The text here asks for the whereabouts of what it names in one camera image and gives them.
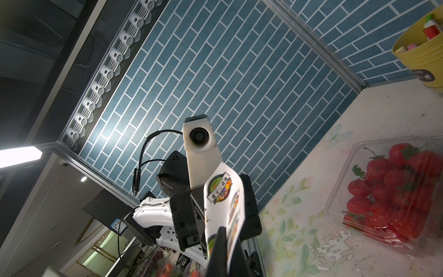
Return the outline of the white fruit sticker sheet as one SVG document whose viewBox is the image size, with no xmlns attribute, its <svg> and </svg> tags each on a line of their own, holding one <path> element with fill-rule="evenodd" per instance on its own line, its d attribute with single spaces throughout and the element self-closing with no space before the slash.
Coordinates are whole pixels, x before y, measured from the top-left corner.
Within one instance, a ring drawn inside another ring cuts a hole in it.
<svg viewBox="0 0 443 277">
<path fill-rule="evenodd" d="M 246 219 L 245 190 L 240 176 L 223 162 L 204 185 L 204 219 L 209 259 L 219 227 L 226 228 L 229 273 L 234 247 Z"/>
</svg>

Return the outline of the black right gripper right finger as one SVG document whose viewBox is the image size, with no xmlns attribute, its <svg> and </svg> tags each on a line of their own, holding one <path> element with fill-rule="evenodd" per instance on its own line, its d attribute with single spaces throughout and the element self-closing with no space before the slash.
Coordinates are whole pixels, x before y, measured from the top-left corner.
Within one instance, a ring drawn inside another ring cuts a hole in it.
<svg viewBox="0 0 443 277">
<path fill-rule="evenodd" d="M 247 265 L 246 257 L 239 240 L 234 247 L 230 262 L 229 277 L 251 277 L 250 268 Z"/>
</svg>

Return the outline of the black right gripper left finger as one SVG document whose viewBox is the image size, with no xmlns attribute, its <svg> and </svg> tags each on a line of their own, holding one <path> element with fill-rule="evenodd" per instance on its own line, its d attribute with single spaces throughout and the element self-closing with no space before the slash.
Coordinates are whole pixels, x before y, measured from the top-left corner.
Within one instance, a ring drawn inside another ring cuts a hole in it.
<svg viewBox="0 0 443 277">
<path fill-rule="evenodd" d="M 212 254 L 208 263 L 206 277 L 227 277 L 227 238 L 226 228 L 219 227 L 215 236 Z"/>
</svg>

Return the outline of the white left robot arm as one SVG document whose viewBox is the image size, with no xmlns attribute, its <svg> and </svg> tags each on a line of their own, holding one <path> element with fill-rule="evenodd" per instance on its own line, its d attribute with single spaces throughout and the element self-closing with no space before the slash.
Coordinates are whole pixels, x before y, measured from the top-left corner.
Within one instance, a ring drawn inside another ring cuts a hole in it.
<svg viewBox="0 0 443 277">
<path fill-rule="evenodd" d="M 145 245 L 170 248 L 206 267 L 203 220 L 196 214 L 186 156 L 174 151 L 164 161 L 157 181 L 166 198 L 147 196 L 126 217 L 131 232 Z"/>
</svg>

